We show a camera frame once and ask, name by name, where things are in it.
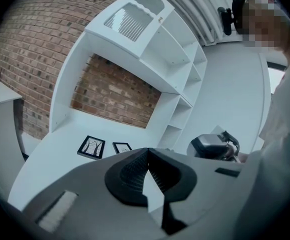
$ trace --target brick wall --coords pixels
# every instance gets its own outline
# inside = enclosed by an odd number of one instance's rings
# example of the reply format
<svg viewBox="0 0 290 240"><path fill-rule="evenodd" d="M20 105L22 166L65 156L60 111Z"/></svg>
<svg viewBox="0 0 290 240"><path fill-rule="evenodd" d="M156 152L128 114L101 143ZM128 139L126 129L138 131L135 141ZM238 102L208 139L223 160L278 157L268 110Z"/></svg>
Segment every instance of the brick wall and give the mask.
<svg viewBox="0 0 290 240"><path fill-rule="evenodd" d="M85 26L116 0L17 0L0 26L0 80L23 96L19 128L48 133L51 99L63 62ZM145 127L160 93L95 56L73 94L74 108Z"/></svg>

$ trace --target white desk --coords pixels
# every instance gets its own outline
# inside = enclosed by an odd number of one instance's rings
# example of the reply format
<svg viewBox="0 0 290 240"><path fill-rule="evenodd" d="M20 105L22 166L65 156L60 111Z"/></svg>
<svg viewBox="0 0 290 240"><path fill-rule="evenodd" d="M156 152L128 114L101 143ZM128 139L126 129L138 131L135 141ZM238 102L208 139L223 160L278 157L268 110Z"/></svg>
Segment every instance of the white desk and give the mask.
<svg viewBox="0 0 290 240"><path fill-rule="evenodd" d="M0 82L0 197L5 200L24 164L15 131L13 109L13 100L21 98Z"/></svg>

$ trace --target black picture frame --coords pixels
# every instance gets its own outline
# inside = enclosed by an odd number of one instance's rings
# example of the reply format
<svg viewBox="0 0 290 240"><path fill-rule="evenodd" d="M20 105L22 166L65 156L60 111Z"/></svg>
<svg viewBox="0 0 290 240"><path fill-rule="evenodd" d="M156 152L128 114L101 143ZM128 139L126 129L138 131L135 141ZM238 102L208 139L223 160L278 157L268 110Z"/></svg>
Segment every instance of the black picture frame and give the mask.
<svg viewBox="0 0 290 240"><path fill-rule="evenodd" d="M119 150L119 148L117 147L117 145L126 145L126 146L129 148L128 151L133 150L133 149L131 148L131 146L130 146L127 142L113 142L113 147L114 147L114 149L115 149L116 154L121 153L120 150Z"/></svg>
<svg viewBox="0 0 290 240"><path fill-rule="evenodd" d="M94 141L96 143L97 149L93 150L93 153L90 153L91 151L89 150L89 145L91 145L93 142L89 142L90 140ZM103 157L103 151L104 151L104 146L105 146L105 140L95 138L92 136L87 135L83 143L80 145L77 154L86 158L91 158L91 159L101 159Z"/></svg>

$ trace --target picture frame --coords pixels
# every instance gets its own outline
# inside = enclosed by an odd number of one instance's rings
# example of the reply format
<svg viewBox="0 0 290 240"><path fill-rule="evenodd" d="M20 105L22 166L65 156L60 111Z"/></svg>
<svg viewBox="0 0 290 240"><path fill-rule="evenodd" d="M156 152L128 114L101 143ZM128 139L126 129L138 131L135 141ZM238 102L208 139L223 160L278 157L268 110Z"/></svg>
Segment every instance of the picture frame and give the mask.
<svg viewBox="0 0 290 240"><path fill-rule="evenodd" d="M127 142L113 142L116 154L131 151L132 148Z"/></svg>
<svg viewBox="0 0 290 240"><path fill-rule="evenodd" d="M86 158L98 160L103 157L104 146L105 140L87 135L80 145L77 154Z"/></svg>

